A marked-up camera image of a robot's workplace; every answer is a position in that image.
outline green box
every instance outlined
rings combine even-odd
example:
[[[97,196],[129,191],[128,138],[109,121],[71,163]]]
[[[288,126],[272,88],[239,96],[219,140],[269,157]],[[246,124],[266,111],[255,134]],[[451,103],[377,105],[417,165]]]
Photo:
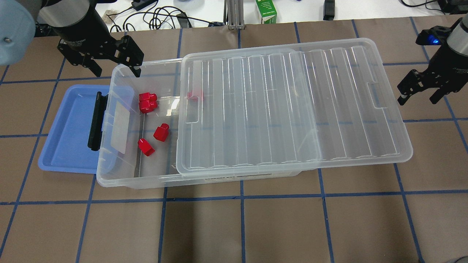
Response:
[[[273,0],[256,0],[257,10],[262,24],[276,24],[276,12]]]

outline blue tray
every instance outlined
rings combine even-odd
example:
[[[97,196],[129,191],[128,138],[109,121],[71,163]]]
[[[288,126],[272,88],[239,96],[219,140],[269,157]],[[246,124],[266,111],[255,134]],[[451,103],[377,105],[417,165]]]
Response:
[[[109,86],[73,85],[65,93],[47,136],[39,167],[45,171],[95,174],[99,152],[88,148],[96,93]]]

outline plastic storage box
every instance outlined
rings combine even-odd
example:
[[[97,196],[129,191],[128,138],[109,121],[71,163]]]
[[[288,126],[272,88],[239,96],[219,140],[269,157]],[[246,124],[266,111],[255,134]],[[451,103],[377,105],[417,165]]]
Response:
[[[189,54],[117,66],[102,127],[102,186],[154,188],[407,161],[412,147],[365,38]],[[139,93],[158,96],[141,114]],[[166,142],[152,138],[162,123]],[[156,152],[147,157],[137,141]]]

